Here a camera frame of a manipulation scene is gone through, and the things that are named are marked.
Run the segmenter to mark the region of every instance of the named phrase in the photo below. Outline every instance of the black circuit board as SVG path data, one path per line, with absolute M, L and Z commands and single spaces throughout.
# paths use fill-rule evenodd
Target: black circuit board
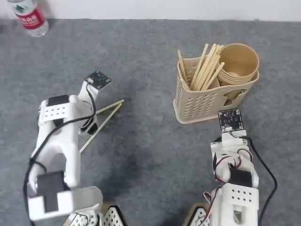
M 222 133 L 244 129 L 239 108 L 218 112 Z
M 100 90 L 106 85 L 108 85 L 112 79 L 106 76 L 101 71 L 95 71 L 85 78 L 85 81 L 90 83 L 94 88 Z

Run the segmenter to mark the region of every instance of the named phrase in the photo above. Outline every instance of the plastic bottle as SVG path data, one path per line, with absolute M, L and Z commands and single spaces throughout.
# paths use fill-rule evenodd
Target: plastic bottle
M 8 2 L 30 36 L 40 37 L 47 33 L 48 22 L 39 9 L 37 0 L 8 0 Z

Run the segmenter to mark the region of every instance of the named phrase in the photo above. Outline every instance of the robotic arm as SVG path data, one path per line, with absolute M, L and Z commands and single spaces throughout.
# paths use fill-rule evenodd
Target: robotic arm
M 24 180 L 25 204 L 33 221 L 75 213 L 83 226 L 102 226 L 103 195 L 92 186 L 73 189 L 80 182 L 78 135 L 97 130 L 95 100 L 111 80 L 99 71 L 85 78 L 78 95 L 62 95 L 44 100 L 39 110 L 39 135 Z M 65 171 L 47 172 L 58 153 L 66 158 Z M 27 197 L 29 187 L 35 193 Z
M 210 203 L 208 211 L 197 205 L 185 226 L 258 226 L 277 189 L 277 180 L 255 150 L 251 139 L 246 136 L 240 110 L 222 111 L 218 116 L 222 136 L 211 143 L 212 167 L 215 179 L 223 185 L 214 189 L 211 194 L 203 193 Z M 259 178 L 248 141 L 275 183 L 259 220 Z

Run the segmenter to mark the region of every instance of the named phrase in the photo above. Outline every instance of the perforated basket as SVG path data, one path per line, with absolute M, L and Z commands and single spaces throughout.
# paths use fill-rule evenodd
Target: perforated basket
M 192 81 L 199 59 L 183 59 L 188 85 Z M 218 80 L 215 79 L 208 90 L 191 91 L 182 78 L 179 63 L 177 67 L 174 111 L 177 120 L 182 124 L 214 119 L 217 118 L 218 111 L 237 107 L 253 84 L 259 79 L 258 72 L 251 81 L 243 85 L 220 86 Z M 238 95 L 233 97 L 233 95 L 230 95 L 233 93 L 238 93 Z

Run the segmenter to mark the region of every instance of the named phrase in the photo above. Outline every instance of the stacked paper cups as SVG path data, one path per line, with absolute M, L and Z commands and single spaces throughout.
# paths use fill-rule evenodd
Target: stacked paper cups
M 219 63 L 225 63 L 217 76 L 221 86 L 245 84 L 258 71 L 258 55 L 251 47 L 245 44 L 229 44 L 221 49 L 220 56 Z M 239 92 L 239 90 L 235 90 L 228 93 L 227 97 L 233 99 Z

